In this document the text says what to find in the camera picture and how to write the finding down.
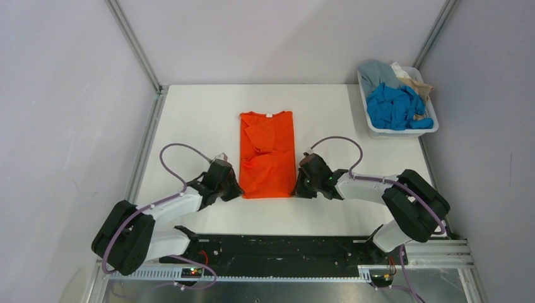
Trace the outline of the orange t shirt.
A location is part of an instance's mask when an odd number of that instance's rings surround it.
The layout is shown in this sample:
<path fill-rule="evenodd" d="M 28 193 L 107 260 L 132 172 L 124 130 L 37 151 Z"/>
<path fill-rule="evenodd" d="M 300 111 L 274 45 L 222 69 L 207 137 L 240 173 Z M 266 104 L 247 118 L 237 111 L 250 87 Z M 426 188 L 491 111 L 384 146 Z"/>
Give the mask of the orange t shirt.
<path fill-rule="evenodd" d="M 297 182 L 293 112 L 241 113 L 239 160 L 243 198 L 289 198 Z"/>

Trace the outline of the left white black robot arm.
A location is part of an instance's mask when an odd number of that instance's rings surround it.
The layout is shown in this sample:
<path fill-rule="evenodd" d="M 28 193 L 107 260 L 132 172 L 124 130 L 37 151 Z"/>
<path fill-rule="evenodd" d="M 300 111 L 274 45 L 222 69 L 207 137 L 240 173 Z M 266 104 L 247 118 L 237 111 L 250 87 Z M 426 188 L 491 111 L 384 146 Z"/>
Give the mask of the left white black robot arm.
<path fill-rule="evenodd" d="M 185 191 L 138 209 L 122 200 L 114 205 L 91 243 L 91 250 L 113 271 L 127 276 L 143 263 L 176 255 L 185 263 L 199 254 L 195 235 L 185 227 L 169 225 L 179 217 L 201 211 L 217 199 L 230 201 L 243 193 L 232 165 L 213 160 L 199 181 L 187 183 Z"/>

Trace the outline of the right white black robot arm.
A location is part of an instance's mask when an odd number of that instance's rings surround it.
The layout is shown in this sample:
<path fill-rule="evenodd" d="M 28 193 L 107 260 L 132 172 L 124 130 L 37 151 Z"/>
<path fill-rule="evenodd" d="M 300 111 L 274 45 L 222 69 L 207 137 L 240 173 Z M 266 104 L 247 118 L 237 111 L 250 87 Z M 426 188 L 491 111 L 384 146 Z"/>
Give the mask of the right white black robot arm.
<path fill-rule="evenodd" d="M 393 177 L 354 174 L 350 170 L 331 170 L 316 153 L 299 163 L 298 179 L 292 195 L 313 199 L 359 199 L 384 205 L 392 221 L 380 226 L 366 241 L 367 257 L 380 264 L 399 246 L 427 242 L 435 234 L 445 234 L 445 216 L 450 205 L 419 173 L 406 169 Z"/>

